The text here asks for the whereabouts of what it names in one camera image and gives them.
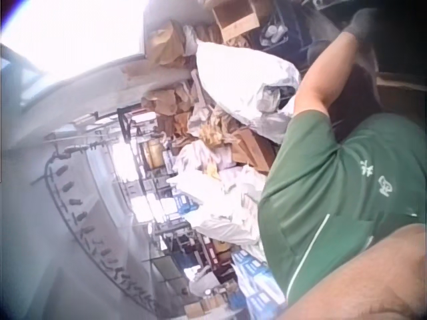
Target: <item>person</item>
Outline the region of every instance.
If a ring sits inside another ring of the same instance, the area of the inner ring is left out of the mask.
[[[426,316],[426,228],[409,225],[356,256],[284,312],[293,319]]]
[[[315,57],[259,203],[267,262],[289,306],[368,246],[425,223],[426,135],[381,112],[355,65],[375,14],[357,12]]]
[[[226,281],[235,279],[236,274],[230,272],[232,268],[229,263],[223,263],[215,270],[206,265],[203,269],[199,269],[194,279],[188,283],[189,291],[198,297],[203,297],[206,290],[212,290]]]

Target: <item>hand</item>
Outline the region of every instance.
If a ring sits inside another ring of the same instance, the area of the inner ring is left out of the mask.
[[[378,10],[373,8],[361,9],[353,16],[352,22],[344,29],[354,35],[361,44],[369,44],[371,35],[378,26]]]

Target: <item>white stripe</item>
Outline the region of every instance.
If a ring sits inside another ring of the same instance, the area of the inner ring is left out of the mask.
[[[292,285],[294,284],[294,281],[295,281],[298,273],[300,272],[300,269],[301,269],[302,265],[304,264],[304,261],[307,259],[308,253],[310,253],[310,250],[312,249],[314,242],[316,241],[317,237],[319,236],[320,232],[322,231],[323,227],[325,226],[326,222],[328,221],[329,216],[330,216],[329,214],[326,215],[325,219],[323,220],[322,224],[320,225],[319,229],[317,230],[316,234],[314,235],[312,242],[310,243],[306,252],[304,253],[304,256],[302,257],[300,264],[296,268],[295,273],[292,276],[291,281],[289,282],[288,290],[286,291],[286,301],[289,301],[289,292],[291,291]]]

